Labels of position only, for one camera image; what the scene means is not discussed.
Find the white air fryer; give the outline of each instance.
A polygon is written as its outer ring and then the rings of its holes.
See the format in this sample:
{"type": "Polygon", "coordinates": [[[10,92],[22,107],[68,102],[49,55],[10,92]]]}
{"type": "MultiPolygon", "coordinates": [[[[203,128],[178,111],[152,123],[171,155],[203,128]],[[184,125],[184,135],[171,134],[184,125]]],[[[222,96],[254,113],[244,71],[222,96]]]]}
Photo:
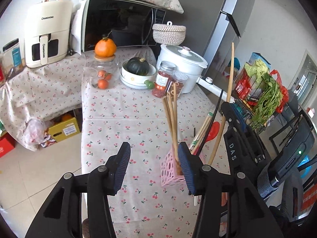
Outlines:
{"type": "Polygon", "coordinates": [[[24,30],[28,67],[54,63],[66,56],[72,9],[71,0],[43,0],[29,8],[24,30]]]}

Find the microwave oven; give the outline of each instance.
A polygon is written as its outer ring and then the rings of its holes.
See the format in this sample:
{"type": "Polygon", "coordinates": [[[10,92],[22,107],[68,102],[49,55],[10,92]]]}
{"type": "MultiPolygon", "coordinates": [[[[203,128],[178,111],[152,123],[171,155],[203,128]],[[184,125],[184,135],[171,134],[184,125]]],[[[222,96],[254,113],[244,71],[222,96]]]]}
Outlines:
{"type": "Polygon", "coordinates": [[[86,0],[81,49],[94,50],[108,35],[117,47],[155,46],[152,26],[162,24],[164,17],[164,10],[139,0],[86,0]]]}

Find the wooden lid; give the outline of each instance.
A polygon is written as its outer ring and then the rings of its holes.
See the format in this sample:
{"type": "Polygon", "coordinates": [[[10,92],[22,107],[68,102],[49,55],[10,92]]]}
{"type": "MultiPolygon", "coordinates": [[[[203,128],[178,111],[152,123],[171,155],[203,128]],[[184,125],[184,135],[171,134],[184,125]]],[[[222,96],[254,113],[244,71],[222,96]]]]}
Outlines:
{"type": "Polygon", "coordinates": [[[95,60],[98,62],[111,62],[116,58],[115,55],[110,56],[110,57],[101,57],[95,54],[95,60]]]}

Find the jar with red contents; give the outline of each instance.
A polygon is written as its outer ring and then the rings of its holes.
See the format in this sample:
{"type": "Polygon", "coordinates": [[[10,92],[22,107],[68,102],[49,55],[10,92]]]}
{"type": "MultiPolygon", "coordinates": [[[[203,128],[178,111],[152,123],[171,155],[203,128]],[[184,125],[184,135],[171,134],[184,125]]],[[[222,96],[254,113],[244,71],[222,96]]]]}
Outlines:
{"type": "Polygon", "coordinates": [[[173,72],[176,65],[168,62],[162,61],[158,73],[156,75],[154,89],[152,90],[152,95],[158,98],[163,97],[166,94],[166,89],[172,80],[173,72]]]}

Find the refrigerator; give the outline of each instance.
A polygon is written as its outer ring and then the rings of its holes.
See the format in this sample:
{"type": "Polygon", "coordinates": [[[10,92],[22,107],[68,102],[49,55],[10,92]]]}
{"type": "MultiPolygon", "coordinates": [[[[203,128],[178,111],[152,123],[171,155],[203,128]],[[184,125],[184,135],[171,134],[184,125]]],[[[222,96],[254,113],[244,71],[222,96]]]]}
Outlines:
{"type": "Polygon", "coordinates": [[[189,47],[208,62],[206,77],[222,73],[243,35],[255,0],[179,0],[183,14],[167,11],[164,22],[186,26],[181,46],[189,47]]]}

